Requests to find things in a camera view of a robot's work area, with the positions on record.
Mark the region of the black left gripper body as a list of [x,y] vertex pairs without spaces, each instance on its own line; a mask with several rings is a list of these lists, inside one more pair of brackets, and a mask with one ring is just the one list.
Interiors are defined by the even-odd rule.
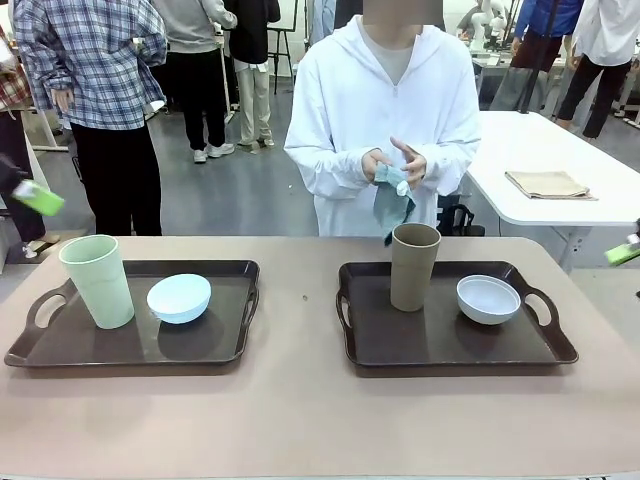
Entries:
[[16,198],[26,198],[29,182],[26,174],[15,166],[5,155],[1,155],[1,193]]

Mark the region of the person's left hand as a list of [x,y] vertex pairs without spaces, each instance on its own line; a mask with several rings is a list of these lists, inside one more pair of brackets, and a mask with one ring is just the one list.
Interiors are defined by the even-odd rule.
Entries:
[[402,153],[405,159],[405,165],[401,167],[401,170],[405,173],[409,187],[415,190],[426,176],[426,159],[405,142],[395,137],[391,137],[390,141],[391,144]]

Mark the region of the person's right hand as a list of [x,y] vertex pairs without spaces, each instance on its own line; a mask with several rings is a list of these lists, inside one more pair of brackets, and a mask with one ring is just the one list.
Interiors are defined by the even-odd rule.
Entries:
[[393,165],[391,159],[380,149],[372,149],[363,155],[361,159],[361,167],[368,183],[374,182],[377,168],[380,165]]

